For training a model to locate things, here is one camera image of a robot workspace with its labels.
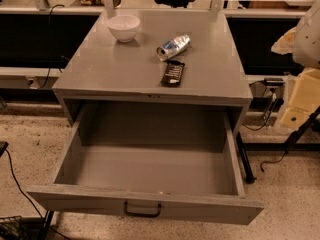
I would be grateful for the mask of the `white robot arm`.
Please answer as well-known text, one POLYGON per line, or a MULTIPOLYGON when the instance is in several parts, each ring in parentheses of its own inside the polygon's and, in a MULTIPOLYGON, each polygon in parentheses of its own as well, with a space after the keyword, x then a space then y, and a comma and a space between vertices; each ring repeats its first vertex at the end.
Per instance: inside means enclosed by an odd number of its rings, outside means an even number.
POLYGON ((320 106, 320 1, 317 0, 296 27, 288 30, 271 47, 276 54, 291 54, 304 67, 295 78, 283 126, 298 129, 320 106))

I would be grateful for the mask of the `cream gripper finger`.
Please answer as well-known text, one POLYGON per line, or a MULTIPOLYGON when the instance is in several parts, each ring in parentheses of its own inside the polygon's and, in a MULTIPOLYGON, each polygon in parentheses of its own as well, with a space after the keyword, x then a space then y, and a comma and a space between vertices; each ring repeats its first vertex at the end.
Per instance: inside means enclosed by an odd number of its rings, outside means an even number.
POLYGON ((295 78, 295 84, 287 108, 280 123, 298 129, 320 107, 320 70, 305 68, 295 78))
POLYGON ((285 55, 291 54, 294 47, 294 37, 296 28, 289 29, 283 36, 281 36, 271 47, 271 51, 276 54, 285 55))

